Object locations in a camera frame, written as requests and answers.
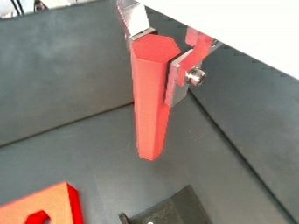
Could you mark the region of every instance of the metal plate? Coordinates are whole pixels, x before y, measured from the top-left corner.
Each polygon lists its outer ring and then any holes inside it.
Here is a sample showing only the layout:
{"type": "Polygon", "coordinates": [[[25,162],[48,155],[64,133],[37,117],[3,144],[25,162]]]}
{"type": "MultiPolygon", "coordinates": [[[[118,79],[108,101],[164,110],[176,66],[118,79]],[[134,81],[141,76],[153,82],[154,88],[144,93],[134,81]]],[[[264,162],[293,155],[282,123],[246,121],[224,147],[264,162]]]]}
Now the metal plate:
{"type": "Polygon", "coordinates": [[[299,221],[299,81],[232,49],[202,66],[206,82],[192,92],[299,221]]]}
{"type": "Polygon", "coordinates": [[[120,223],[190,184],[213,224],[292,223],[197,102],[172,110],[162,155],[136,155],[133,107],[74,122],[0,150],[0,204],[62,180],[86,223],[120,223]]]}

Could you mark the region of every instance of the white panel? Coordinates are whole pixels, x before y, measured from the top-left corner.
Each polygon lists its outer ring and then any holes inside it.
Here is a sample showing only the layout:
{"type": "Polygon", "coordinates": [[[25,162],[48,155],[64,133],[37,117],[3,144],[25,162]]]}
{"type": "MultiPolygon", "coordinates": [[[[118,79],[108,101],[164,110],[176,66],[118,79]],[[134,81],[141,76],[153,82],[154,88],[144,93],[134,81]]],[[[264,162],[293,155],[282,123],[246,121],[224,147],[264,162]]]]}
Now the white panel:
{"type": "Polygon", "coordinates": [[[297,0],[137,0],[299,79],[297,0]]]}

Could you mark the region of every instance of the black object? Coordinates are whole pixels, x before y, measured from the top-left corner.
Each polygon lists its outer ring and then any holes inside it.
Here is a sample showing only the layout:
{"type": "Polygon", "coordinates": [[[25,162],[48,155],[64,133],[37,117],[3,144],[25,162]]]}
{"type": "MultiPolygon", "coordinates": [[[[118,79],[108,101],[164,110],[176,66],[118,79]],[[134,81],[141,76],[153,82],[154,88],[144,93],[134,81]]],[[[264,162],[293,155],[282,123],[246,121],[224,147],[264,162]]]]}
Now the black object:
{"type": "Polygon", "coordinates": [[[168,200],[152,206],[130,219],[121,213],[121,224],[210,224],[198,198],[186,185],[168,200]]]}
{"type": "Polygon", "coordinates": [[[24,7],[22,7],[22,5],[21,5],[21,3],[20,3],[20,0],[15,0],[15,2],[17,2],[17,5],[18,5],[18,8],[20,8],[20,11],[21,11],[21,13],[24,14],[24,7]]]}
{"type": "Polygon", "coordinates": [[[18,11],[18,9],[17,9],[17,7],[15,7],[14,0],[10,0],[10,2],[11,2],[11,4],[13,4],[13,8],[14,8],[14,10],[15,10],[17,15],[20,15],[20,11],[18,11]]]}

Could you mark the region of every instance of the metal bracket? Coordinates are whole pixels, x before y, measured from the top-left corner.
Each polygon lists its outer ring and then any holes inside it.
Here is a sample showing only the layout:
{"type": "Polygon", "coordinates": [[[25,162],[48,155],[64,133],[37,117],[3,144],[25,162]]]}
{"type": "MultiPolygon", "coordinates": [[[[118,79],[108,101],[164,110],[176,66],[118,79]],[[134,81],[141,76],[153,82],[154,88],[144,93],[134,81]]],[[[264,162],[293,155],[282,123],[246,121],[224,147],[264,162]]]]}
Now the metal bracket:
{"type": "Polygon", "coordinates": [[[212,38],[188,27],[185,43],[193,48],[172,61],[168,73],[164,103],[170,107],[185,97],[189,83],[198,86],[205,78],[200,70],[201,60],[212,53],[220,42],[212,43],[212,38]]]}
{"type": "Polygon", "coordinates": [[[134,0],[113,0],[116,2],[116,14],[125,32],[126,49],[132,41],[145,34],[156,33],[149,26],[145,6],[134,0]]]}
{"type": "Polygon", "coordinates": [[[121,224],[210,224],[192,187],[186,185],[168,200],[148,208],[132,218],[121,213],[121,224]]]}

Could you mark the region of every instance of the gray table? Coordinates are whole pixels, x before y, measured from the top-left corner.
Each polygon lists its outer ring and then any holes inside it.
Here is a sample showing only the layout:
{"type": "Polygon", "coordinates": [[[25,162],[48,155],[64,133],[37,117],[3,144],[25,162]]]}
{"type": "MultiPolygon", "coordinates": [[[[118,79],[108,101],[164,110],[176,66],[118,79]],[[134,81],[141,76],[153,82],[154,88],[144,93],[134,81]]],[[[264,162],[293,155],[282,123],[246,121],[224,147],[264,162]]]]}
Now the gray table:
{"type": "MultiPolygon", "coordinates": [[[[185,49],[185,26],[148,14],[185,49]]],[[[190,184],[213,223],[293,223],[190,95],[172,110],[162,155],[137,157],[129,57],[108,0],[0,29],[0,205],[66,180],[85,222],[117,223],[117,213],[137,214],[190,184]]]]}

